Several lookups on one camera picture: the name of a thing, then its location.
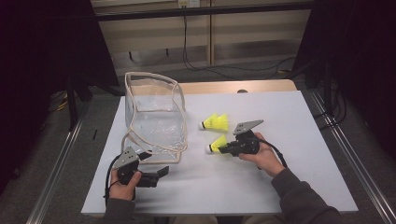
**white table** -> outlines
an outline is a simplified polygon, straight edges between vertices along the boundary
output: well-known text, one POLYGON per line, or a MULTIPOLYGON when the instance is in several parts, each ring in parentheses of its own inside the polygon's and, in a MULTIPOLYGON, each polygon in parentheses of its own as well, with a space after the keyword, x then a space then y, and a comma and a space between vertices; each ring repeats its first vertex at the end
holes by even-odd
MULTIPOLYGON (((232 132, 236 123, 264 119, 253 131, 262 133, 281 150, 289 168, 300 179, 307 181, 327 204, 340 212, 358 210, 299 91, 185 94, 185 99, 189 147, 182 153, 179 164, 170 165, 169 175, 159 181, 157 188, 137 189, 137 214, 237 216, 281 212, 271 177, 263 175, 255 164, 230 155, 205 153, 205 146, 220 133, 199 131, 197 124, 215 112, 229 116, 229 141, 234 140, 232 132)), ((106 210, 103 199, 106 171, 120 153, 121 138, 126 132, 123 100, 82 208, 83 214, 102 216, 106 210)), ((154 172, 162 167, 141 165, 139 168, 154 172)))

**transparent plastic container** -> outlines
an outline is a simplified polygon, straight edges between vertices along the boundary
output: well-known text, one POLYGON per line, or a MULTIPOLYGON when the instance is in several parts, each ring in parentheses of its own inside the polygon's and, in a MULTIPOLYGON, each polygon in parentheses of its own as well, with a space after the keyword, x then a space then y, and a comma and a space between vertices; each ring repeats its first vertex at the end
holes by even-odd
POLYGON ((176 81, 151 73, 125 74, 125 122, 122 149, 152 156, 142 162, 179 162, 187 148, 183 91, 176 81))

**shuttlecock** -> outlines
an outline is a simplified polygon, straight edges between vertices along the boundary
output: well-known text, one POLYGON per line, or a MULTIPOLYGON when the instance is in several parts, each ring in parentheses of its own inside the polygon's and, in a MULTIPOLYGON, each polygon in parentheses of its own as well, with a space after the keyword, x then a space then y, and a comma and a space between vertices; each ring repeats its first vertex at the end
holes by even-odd
POLYGON ((206 152, 209 154, 212 153, 219 153, 219 147, 224 147, 227 145, 227 139, 225 138, 225 135, 222 134, 220 138, 218 138, 215 142, 210 144, 209 146, 206 146, 206 152))
POLYGON ((228 117, 223 114, 218 117, 217 114, 211 115, 209 118, 199 124, 201 130, 216 129, 228 132, 228 117))

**human hand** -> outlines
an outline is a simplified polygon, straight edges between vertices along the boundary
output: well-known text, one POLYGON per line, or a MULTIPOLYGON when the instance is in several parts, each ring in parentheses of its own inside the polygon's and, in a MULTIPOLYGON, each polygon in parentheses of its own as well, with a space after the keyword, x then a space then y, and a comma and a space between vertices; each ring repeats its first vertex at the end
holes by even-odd
MULTIPOLYGON (((256 137, 265 140, 260 133, 254 134, 256 137)), ((256 163, 260 169, 264 170, 271 177, 275 177, 285 169, 282 163, 280 163, 280 161, 277 159, 271 147, 262 142, 260 142, 260 150, 257 154, 240 153, 239 158, 244 161, 252 161, 256 163)))
POLYGON ((134 173, 134 176, 132 176, 128 185, 122 185, 119 182, 117 170, 112 170, 110 183, 115 184, 110 187, 110 198, 131 201, 134 197, 134 188, 136 187, 137 183, 139 183, 140 177, 142 177, 142 173, 137 171, 134 173))

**black cable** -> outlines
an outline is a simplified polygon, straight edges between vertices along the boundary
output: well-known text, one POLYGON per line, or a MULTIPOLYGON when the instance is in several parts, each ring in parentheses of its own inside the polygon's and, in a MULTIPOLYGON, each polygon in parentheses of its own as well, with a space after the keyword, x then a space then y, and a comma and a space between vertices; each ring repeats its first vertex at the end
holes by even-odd
POLYGON ((286 161, 285 161, 285 159, 283 158, 283 154, 282 154, 282 153, 279 151, 279 149, 277 149, 274 145, 272 145, 271 143, 269 143, 269 142, 267 142, 267 141, 265 141, 265 140, 262 140, 262 139, 260 139, 260 138, 248 138, 247 140, 250 140, 250 141, 259 141, 259 142, 264 143, 265 145, 271 147, 271 148, 274 150, 274 152, 276 153, 277 157, 280 159, 280 162, 282 162, 282 165, 283 165, 285 168, 288 168, 288 165, 286 164, 286 161))
POLYGON ((226 75, 224 75, 224 74, 222 74, 220 72, 213 71, 213 70, 211 70, 209 68, 231 68, 231 69, 239 69, 239 70, 250 71, 250 72, 260 72, 260 71, 265 71, 265 70, 269 70, 269 69, 272 69, 272 68, 276 68, 275 72, 271 76, 265 78, 265 79, 269 79, 269 78, 271 78, 271 77, 273 77, 273 76, 275 76, 277 74, 277 70, 279 69, 279 66, 282 63, 284 63, 284 62, 286 62, 288 60, 291 60, 291 59, 295 59, 295 57, 289 57, 289 58, 284 59, 284 60, 282 60, 281 62, 279 62, 279 63, 277 63, 275 65, 272 65, 272 66, 269 66, 269 67, 266 67, 266 68, 259 68, 259 69, 241 68, 241 67, 234 67, 234 66, 228 66, 228 65, 216 65, 216 66, 210 66, 210 67, 204 67, 204 68, 195 67, 195 66, 193 66, 190 63, 189 58, 187 56, 187 17, 184 17, 183 62, 184 62, 185 67, 187 69, 189 69, 190 71, 193 71, 193 72, 208 71, 208 72, 216 73, 216 74, 218 74, 218 75, 220 75, 222 77, 227 77, 227 78, 232 79, 232 80, 241 80, 241 79, 238 79, 238 78, 235 78, 235 77, 226 76, 226 75))
POLYGON ((302 66, 298 67, 297 69, 294 69, 291 71, 286 77, 283 77, 283 79, 295 79, 297 76, 299 76, 305 69, 309 68, 313 64, 317 63, 319 61, 319 58, 314 58, 308 63, 303 64, 302 66))
POLYGON ((323 113, 313 115, 314 119, 318 119, 318 118, 320 118, 320 117, 323 116, 323 115, 332 115, 332 114, 334 113, 333 111, 334 111, 336 108, 339 108, 339 111, 338 111, 338 112, 339 112, 339 114, 341 113, 341 107, 339 106, 340 103, 339 103, 339 101, 338 101, 339 89, 337 88, 337 89, 334 90, 334 91, 335 91, 335 94, 334 94, 333 102, 332 102, 332 111, 324 111, 323 113))
POLYGON ((338 120, 338 118, 336 118, 335 121, 330 121, 330 123, 328 123, 327 125, 319 128, 321 131, 324 129, 331 128, 331 127, 341 124, 344 121, 344 119, 347 117, 347 100, 346 100, 344 94, 341 94, 341 97, 342 97, 343 103, 344 103, 343 117, 341 117, 341 119, 339 119, 339 120, 338 120))
POLYGON ((106 184, 105 184, 105 196, 103 196, 105 198, 106 205, 107 205, 108 198, 110 197, 111 186, 113 186, 114 184, 119 182, 119 181, 116 181, 116 182, 112 183, 110 186, 108 185, 108 179, 110 177, 111 169, 113 168, 114 162, 116 162, 116 160, 118 160, 119 157, 120 157, 120 155, 118 155, 118 156, 116 156, 116 158, 114 158, 114 160, 110 163, 110 166, 108 167, 108 170, 107 170, 106 184))

